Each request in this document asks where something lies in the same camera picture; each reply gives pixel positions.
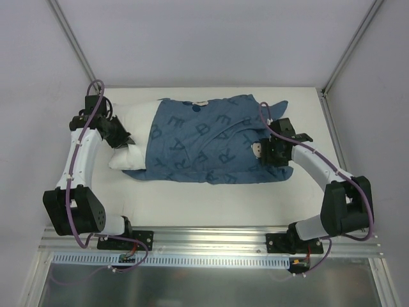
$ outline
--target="white fabric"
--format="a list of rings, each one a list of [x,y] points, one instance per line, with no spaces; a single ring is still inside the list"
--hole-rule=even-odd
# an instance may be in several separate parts
[[[160,100],[139,102],[131,105],[113,105],[125,130],[131,133],[135,145],[115,150],[108,166],[112,169],[145,169],[146,147],[153,119]]]

